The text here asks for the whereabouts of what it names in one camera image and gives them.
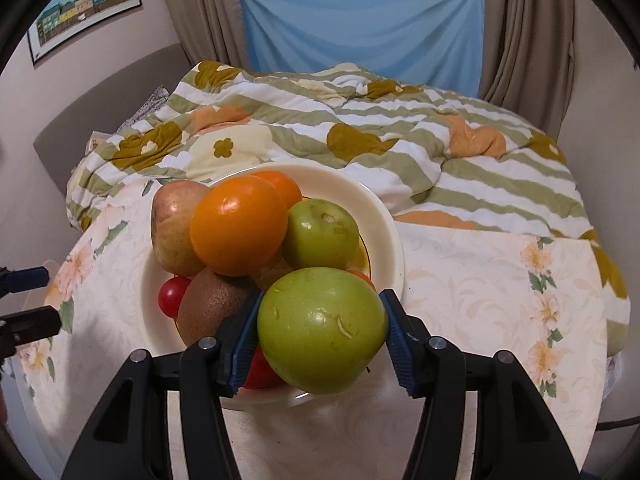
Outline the red cherry tomato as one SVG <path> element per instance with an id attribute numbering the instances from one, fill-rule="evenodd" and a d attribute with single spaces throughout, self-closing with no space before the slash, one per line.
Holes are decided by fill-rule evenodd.
<path id="1" fill-rule="evenodd" d="M 175 275 L 160 286 L 160 291 L 157 295 L 157 304 L 163 314 L 168 318 L 174 320 L 178 316 L 182 298 L 190 283 L 190 278 Z"/>
<path id="2" fill-rule="evenodd" d="M 271 368 L 262 348 L 257 346 L 243 387 L 250 390 L 270 390 L 284 385 L 285 381 Z"/>

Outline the wrinkled red yellow apple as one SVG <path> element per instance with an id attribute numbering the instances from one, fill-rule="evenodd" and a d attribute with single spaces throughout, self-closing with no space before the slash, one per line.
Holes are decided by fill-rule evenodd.
<path id="1" fill-rule="evenodd" d="M 151 242 L 160 266 L 175 275 L 191 276 L 204 269 L 190 241 L 190 222 L 196 206 L 208 194 L 205 184 L 180 180 L 163 185 L 151 208 Z"/>

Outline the brown kiwi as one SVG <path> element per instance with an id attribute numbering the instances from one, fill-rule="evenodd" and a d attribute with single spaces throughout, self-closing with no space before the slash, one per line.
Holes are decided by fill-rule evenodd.
<path id="1" fill-rule="evenodd" d="M 196 274 L 184 293 L 176 326 L 189 347 L 206 336 L 214 336 L 221 322 L 240 310 L 246 298 L 257 289 L 248 276 L 228 278 L 210 269 Z"/>

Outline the small orange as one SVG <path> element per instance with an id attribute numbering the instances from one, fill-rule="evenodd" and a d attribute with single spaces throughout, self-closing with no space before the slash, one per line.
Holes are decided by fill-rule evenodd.
<path id="1" fill-rule="evenodd" d="M 357 278 L 360 278 L 360 280 L 363 280 L 364 282 L 366 282 L 373 290 L 376 290 L 375 284 L 367 276 L 367 274 L 364 274 L 363 272 L 353 268 L 347 269 L 347 272 L 352 275 L 355 275 Z"/>
<path id="2" fill-rule="evenodd" d="M 253 176 L 269 182 L 277 190 L 288 209 L 303 200 L 303 193 L 298 184 L 281 171 L 257 171 Z"/>

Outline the green apple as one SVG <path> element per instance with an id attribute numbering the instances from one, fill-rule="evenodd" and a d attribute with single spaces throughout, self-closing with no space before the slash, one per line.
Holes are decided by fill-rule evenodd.
<path id="1" fill-rule="evenodd" d="M 293 269 L 327 266 L 346 270 L 356 258 L 359 228 L 340 205 L 307 198 L 288 211 L 282 256 Z"/>
<path id="2" fill-rule="evenodd" d="M 289 385 L 311 394 L 348 389 L 388 333 L 376 291 L 358 276 L 306 268 L 275 281 L 257 313 L 262 354 Z"/>

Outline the large orange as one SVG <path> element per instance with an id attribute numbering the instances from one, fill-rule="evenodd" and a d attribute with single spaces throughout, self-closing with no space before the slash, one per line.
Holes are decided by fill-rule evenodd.
<path id="1" fill-rule="evenodd" d="M 190 241 L 210 270 L 244 276 L 269 262 L 287 229 L 288 208 L 277 189 L 248 174 L 216 184 L 198 203 Z"/>

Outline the floral white tablecloth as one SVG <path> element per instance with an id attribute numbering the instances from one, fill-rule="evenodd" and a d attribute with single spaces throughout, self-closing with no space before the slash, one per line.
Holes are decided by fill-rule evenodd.
<path id="1" fill-rule="evenodd" d="M 48 290 L 64 327 L 6 366 L 54 471 L 61 471 L 94 406 L 129 353 L 139 323 L 156 182 L 121 190 L 58 269 Z M 461 350 L 512 351 L 535 380 L 575 460 L 588 453 L 605 376 L 604 301 L 584 240 L 395 222 L 405 258 L 401 302 Z M 247 479 L 397 479 L 422 411 L 398 386 L 386 352 L 335 396 L 241 391 L 224 404 Z"/>

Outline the grey patterned pillow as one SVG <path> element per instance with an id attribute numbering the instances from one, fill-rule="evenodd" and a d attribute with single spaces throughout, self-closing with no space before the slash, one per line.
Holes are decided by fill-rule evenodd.
<path id="1" fill-rule="evenodd" d="M 144 119 L 149 114 L 152 114 L 164 106 L 169 98 L 169 91 L 164 86 L 158 86 L 152 94 L 144 101 L 144 103 L 127 118 L 116 130 L 121 132 L 122 130 L 131 127 L 136 122 Z"/>

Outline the green apple in bowl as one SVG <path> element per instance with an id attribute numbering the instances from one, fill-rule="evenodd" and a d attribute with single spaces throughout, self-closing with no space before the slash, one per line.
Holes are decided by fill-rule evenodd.
<path id="1" fill-rule="evenodd" d="M 282 256 L 293 269 L 327 266 L 346 270 L 356 258 L 359 228 L 340 205 L 307 198 L 288 211 Z"/>

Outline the small orange in bowl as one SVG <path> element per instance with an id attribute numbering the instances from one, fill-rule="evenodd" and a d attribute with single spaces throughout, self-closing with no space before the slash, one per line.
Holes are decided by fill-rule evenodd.
<path id="1" fill-rule="evenodd" d="M 298 184 L 281 171 L 257 171 L 253 176 L 269 182 L 277 190 L 288 209 L 303 200 L 303 193 Z"/>

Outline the green striped floral quilt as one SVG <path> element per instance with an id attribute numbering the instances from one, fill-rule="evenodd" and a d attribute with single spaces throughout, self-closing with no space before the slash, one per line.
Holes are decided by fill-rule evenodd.
<path id="1" fill-rule="evenodd" d="M 166 103 L 81 159 L 67 217 L 85 229 L 129 185 L 213 181 L 264 162 L 306 160 L 378 196 L 401 220 L 588 240 L 601 274 L 608 353 L 625 347 L 630 299 L 555 142 L 479 99 L 343 63 L 317 73 L 196 64 Z"/>

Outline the left beige curtain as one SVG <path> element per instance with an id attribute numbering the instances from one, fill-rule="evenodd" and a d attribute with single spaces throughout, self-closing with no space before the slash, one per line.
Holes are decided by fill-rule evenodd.
<path id="1" fill-rule="evenodd" d="M 248 70 L 240 0 L 165 0 L 180 44 L 191 63 L 217 61 Z"/>

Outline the beige curtain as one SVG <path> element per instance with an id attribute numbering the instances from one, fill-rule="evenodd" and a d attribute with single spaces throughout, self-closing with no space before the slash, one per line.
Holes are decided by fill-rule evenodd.
<path id="1" fill-rule="evenodd" d="M 217 61 L 248 70 L 240 0 L 165 0 L 180 44 L 191 63 Z"/>
<path id="2" fill-rule="evenodd" d="M 555 140 L 574 79 L 575 0 L 485 0 L 480 98 Z"/>

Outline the blue cloth curtain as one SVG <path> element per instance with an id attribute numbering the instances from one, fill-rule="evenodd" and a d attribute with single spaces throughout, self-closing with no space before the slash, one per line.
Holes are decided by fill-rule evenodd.
<path id="1" fill-rule="evenodd" d="M 340 63 L 477 96 L 484 0 L 240 0 L 254 70 Z"/>

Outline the framed picture on wall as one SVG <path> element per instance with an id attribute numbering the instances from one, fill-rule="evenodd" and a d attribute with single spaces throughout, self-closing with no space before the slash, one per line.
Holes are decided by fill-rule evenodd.
<path id="1" fill-rule="evenodd" d="M 52 0 L 27 33 L 32 64 L 89 28 L 139 6 L 141 0 Z"/>

